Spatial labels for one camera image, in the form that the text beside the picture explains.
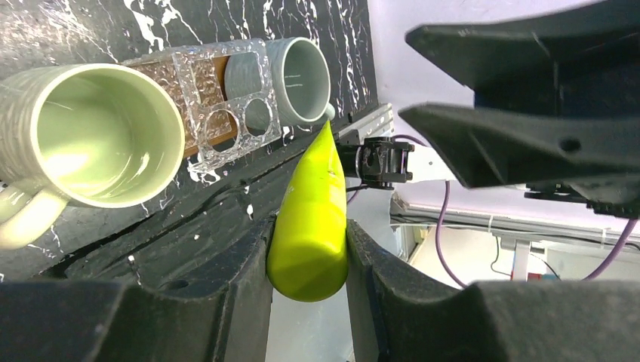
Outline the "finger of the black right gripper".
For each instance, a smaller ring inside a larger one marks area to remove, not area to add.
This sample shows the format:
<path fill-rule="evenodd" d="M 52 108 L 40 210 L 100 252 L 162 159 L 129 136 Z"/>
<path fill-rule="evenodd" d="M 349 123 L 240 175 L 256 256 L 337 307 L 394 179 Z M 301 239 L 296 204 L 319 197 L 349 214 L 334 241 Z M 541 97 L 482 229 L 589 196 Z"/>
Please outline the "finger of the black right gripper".
<path fill-rule="evenodd" d="M 558 118 L 445 104 L 399 116 L 468 189 L 639 172 L 639 119 Z"/>
<path fill-rule="evenodd" d="M 426 24 L 405 35 L 422 57 L 474 91 L 527 88 L 639 65 L 639 3 L 600 1 L 499 23 Z"/>

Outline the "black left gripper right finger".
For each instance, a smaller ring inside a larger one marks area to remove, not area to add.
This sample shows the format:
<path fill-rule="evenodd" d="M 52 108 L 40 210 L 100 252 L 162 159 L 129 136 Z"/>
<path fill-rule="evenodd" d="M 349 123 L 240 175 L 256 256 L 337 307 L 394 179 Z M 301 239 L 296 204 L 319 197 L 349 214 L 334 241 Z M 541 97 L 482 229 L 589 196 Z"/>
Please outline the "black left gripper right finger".
<path fill-rule="evenodd" d="M 637 361 L 633 281 L 483 281 L 458 290 L 346 230 L 358 361 Z"/>

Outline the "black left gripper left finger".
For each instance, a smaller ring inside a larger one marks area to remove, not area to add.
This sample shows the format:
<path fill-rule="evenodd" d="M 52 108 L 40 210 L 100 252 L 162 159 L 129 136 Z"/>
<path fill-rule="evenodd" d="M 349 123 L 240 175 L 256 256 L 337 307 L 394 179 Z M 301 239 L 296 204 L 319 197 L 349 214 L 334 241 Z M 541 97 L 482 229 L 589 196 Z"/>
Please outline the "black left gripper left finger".
<path fill-rule="evenodd" d="M 116 281 L 1 285 L 3 361 L 262 361 L 275 220 L 158 289 Z"/>

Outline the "green toothpaste tube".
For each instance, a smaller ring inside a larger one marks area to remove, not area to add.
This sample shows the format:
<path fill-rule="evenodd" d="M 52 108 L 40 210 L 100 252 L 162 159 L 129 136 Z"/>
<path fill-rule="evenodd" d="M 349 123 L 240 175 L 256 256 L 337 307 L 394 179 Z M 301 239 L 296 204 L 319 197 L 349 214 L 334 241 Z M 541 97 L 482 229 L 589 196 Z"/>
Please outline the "green toothpaste tube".
<path fill-rule="evenodd" d="M 292 173 L 266 272 L 280 294 L 299 302 L 327 299 L 346 281 L 346 181 L 329 122 Z"/>

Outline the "grey ceramic mug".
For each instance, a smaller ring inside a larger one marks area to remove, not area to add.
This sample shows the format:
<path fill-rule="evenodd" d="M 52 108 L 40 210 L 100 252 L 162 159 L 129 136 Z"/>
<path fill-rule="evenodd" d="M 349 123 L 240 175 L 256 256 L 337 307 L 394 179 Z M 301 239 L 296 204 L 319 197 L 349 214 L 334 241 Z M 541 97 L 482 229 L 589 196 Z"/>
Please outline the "grey ceramic mug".
<path fill-rule="evenodd" d="M 304 37 L 270 40 L 266 42 L 266 56 L 282 127 L 334 119 L 336 111 L 330 103 L 331 77 L 318 45 Z M 257 60 L 254 53 L 229 58 L 224 75 L 228 99 L 261 90 Z"/>

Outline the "light green ceramic mug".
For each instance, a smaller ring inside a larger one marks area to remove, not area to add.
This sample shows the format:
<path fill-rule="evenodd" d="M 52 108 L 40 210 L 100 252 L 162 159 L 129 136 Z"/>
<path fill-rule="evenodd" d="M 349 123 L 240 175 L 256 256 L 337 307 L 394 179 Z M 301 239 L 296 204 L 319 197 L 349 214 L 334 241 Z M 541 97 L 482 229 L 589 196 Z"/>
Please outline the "light green ceramic mug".
<path fill-rule="evenodd" d="M 183 159 L 168 93 L 125 66 L 30 69 L 1 82 L 1 247 L 36 241 L 68 206 L 119 209 L 161 193 Z"/>

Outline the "clear plastic holder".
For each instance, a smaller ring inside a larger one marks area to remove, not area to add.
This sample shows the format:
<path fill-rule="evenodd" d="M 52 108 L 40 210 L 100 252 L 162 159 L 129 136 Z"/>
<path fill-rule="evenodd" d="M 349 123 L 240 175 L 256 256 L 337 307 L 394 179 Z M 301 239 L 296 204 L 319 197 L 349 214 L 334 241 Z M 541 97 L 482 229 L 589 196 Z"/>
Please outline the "clear plastic holder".
<path fill-rule="evenodd" d="M 264 40 L 253 38 L 208 45 L 182 46 L 168 49 L 168 53 L 170 52 L 194 54 L 197 57 L 231 57 L 243 53 L 254 53 L 258 56 L 257 65 L 260 69 L 261 90 L 243 97 L 228 99 L 206 111 L 207 115 L 226 112 L 233 117 L 237 126 L 234 145 L 224 151 L 217 151 L 207 142 L 205 135 L 198 136 L 198 155 L 202 156 L 202 160 L 188 166 L 190 172 L 208 173 L 281 137 L 282 127 L 277 115 L 277 102 L 275 101 L 275 91 L 272 86 Z M 267 109 L 265 133 L 259 136 L 251 134 L 246 125 L 247 108 L 252 102 L 257 101 L 262 102 Z"/>

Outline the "oval wooden tray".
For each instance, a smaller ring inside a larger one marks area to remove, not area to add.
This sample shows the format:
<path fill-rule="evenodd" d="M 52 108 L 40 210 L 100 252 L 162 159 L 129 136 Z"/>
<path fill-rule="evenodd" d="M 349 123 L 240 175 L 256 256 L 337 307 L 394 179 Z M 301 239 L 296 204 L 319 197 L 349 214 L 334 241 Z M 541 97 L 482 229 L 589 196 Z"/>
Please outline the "oval wooden tray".
<path fill-rule="evenodd" d="M 205 135 L 214 146 L 237 135 L 231 115 L 206 114 L 211 107 L 226 101 L 223 86 L 228 61 L 228 56 L 197 57 L 170 52 L 126 60 L 122 65 L 149 76 L 170 95 L 183 119 L 187 158 L 198 152 L 198 136 Z"/>

